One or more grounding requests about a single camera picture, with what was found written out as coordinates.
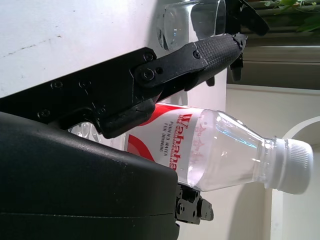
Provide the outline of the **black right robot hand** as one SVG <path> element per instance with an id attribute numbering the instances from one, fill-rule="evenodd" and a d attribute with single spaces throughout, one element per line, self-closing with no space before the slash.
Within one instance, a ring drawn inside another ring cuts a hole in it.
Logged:
<path id="1" fill-rule="evenodd" d="M 179 222 L 214 218 L 170 168 L 69 132 L 85 122 L 111 139 L 148 120 L 243 52 L 221 34 L 157 57 L 140 48 L 0 100 L 3 240 L 175 240 Z"/>

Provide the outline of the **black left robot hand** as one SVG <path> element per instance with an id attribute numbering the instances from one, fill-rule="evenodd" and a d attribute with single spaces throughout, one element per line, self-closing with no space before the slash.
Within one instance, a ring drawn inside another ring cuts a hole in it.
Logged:
<path id="1" fill-rule="evenodd" d="M 268 24 L 248 4 L 246 0 L 226 0 L 225 32 L 237 34 L 241 26 L 246 27 L 258 36 L 264 36 L 269 30 Z"/>

